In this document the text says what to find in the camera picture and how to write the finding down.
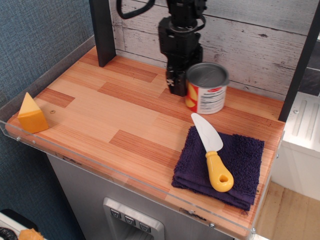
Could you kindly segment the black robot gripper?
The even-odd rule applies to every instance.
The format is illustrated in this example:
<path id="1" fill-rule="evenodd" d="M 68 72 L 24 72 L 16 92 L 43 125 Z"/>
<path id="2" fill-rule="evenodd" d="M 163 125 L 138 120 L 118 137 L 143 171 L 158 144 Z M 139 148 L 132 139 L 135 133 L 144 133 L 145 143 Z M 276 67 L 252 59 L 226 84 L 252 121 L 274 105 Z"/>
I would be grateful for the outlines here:
<path id="1" fill-rule="evenodd" d="M 206 25 L 205 0 L 168 0 L 170 16 L 158 25 L 160 52 L 167 57 L 166 83 L 171 94 L 187 94 L 186 72 L 203 60 L 199 33 Z"/>

